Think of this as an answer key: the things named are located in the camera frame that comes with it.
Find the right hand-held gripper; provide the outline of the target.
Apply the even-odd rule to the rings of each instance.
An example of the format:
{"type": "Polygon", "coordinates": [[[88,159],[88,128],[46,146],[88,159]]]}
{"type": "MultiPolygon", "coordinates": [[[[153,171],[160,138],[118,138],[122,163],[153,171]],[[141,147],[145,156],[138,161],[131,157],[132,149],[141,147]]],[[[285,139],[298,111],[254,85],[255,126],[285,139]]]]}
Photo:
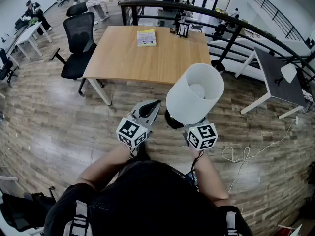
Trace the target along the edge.
{"type": "Polygon", "coordinates": [[[184,119],[184,138],[188,145],[196,150],[212,148],[218,139],[218,133],[213,123],[206,118],[196,122],[194,118],[184,119]]]}

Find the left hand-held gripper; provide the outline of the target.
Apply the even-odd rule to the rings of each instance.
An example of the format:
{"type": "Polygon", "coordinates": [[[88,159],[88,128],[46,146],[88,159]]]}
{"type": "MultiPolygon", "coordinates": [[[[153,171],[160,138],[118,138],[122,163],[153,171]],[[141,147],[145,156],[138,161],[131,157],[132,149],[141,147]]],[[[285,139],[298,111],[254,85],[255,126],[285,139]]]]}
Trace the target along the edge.
{"type": "Polygon", "coordinates": [[[151,125],[161,107],[160,100],[146,100],[137,104],[116,129],[117,138],[129,148],[136,148],[148,138],[151,125]]]}

